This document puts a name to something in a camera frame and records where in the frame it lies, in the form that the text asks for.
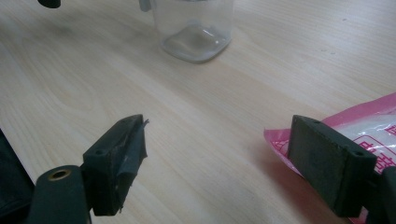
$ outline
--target wood grain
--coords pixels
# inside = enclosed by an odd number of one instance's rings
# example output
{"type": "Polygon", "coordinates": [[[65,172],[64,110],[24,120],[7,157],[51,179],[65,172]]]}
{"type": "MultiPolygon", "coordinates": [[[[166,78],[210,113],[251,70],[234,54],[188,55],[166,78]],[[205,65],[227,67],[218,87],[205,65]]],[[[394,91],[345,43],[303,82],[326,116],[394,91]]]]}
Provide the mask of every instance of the wood grain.
{"type": "Polygon", "coordinates": [[[0,2],[0,127],[36,180],[142,113],[148,158],[94,223],[348,223],[274,155],[264,128],[396,91],[396,2],[235,0],[233,41],[185,63],[138,1],[0,2]]]}

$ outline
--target black plastic part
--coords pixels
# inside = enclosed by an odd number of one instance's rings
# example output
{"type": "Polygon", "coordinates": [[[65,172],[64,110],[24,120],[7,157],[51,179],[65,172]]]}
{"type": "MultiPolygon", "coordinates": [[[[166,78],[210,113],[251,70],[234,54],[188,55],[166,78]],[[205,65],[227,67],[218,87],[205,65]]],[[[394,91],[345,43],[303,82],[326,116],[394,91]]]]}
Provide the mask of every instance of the black plastic part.
{"type": "Polygon", "coordinates": [[[396,224],[396,167],[388,167],[382,172],[379,190],[389,223],[396,224]]]}
{"type": "Polygon", "coordinates": [[[61,6],[61,0],[38,0],[43,7],[57,8],[61,6]]]}
{"type": "Polygon", "coordinates": [[[84,182],[78,166],[47,171],[37,179],[28,224],[91,223],[84,182]]]}
{"type": "Polygon", "coordinates": [[[118,121],[84,153],[81,166],[87,196],[96,216],[114,216],[121,208],[147,157],[142,115],[118,121]]]}
{"type": "Polygon", "coordinates": [[[339,217],[357,217],[376,156],[326,124],[293,116],[289,158],[339,217]]]}
{"type": "Polygon", "coordinates": [[[378,185],[382,176],[374,172],[372,178],[364,188],[363,206],[370,211],[366,218],[366,224],[389,224],[387,212],[381,199],[381,189],[378,185]]]}
{"type": "Polygon", "coordinates": [[[0,130],[0,223],[27,217],[35,185],[0,130]]]}

